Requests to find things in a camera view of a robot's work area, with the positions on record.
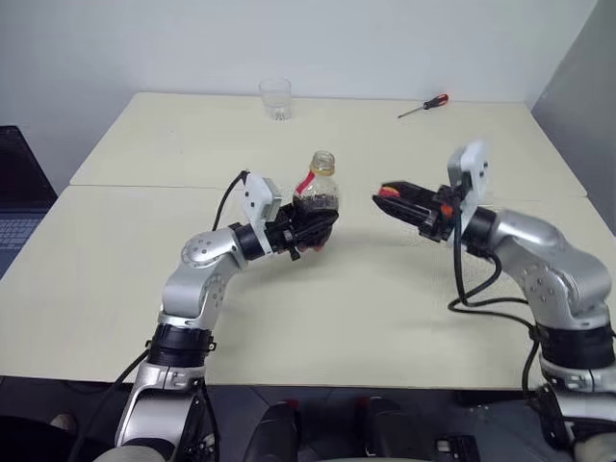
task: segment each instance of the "table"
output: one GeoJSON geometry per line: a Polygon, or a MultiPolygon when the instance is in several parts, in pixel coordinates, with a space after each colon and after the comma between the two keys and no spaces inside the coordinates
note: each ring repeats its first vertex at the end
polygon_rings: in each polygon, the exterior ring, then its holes
{"type": "Polygon", "coordinates": [[[343,192],[401,179],[436,188],[453,151],[482,138],[489,200],[585,196],[522,103],[452,102],[397,119],[417,104],[296,98],[293,118],[275,122],[257,97],[138,93],[71,184],[225,188],[248,167],[289,188],[326,149],[343,192]]]}
{"type": "MultiPolygon", "coordinates": [[[[0,374],[115,379],[152,335],[181,247],[209,229],[219,197],[69,187],[0,280],[0,374]]],[[[241,219],[238,203],[228,205],[222,223],[241,219]]],[[[587,199],[495,207],[553,222],[616,274],[614,238],[587,199]]],[[[527,334],[446,310],[450,249],[380,213],[369,191],[345,197],[341,213],[323,252],[253,262],[232,280],[211,383],[519,389],[527,334]]],[[[469,285],[491,270],[464,263],[469,285]]],[[[504,277],[491,295],[519,293],[504,277]]],[[[614,294],[609,303],[614,316],[614,294]]],[[[526,307],[504,309],[530,319],[526,307]]],[[[536,369],[531,380],[541,381],[536,369]]]]}

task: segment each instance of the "floor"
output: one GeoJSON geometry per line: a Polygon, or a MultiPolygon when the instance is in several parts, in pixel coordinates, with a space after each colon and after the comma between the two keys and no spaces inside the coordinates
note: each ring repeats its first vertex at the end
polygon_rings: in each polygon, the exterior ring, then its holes
{"type": "MultiPolygon", "coordinates": [[[[4,377],[0,381],[0,415],[49,422],[57,414],[69,412],[82,423],[104,386],[4,377]]],[[[421,434],[414,438],[421,439],[429,449],[439,436],[472,434],[484,461],[572,460],[544,443],[536,416],[519,399],[476,406],[460,404],[460,399],[468,395],[438,390],[248,386],[213,386],[209,390],[220,427],[222,462],[242,461],[252,431],[265,410],[284,399],[299,401],[305,440],[301,462],[358,455],[360,449],[351,431],[355,403],[360,397],[370,396],[390,398],[418,416],[423,425],[421,434]]],[[[485,393],[481,396],[491,397],[485,393]]],[[[128,389],[113,397],[96,421],[92,436],[113,441],[127,397],[128,389]]],[[[442,456],[438,460],[453,459],[442,456]]]]}

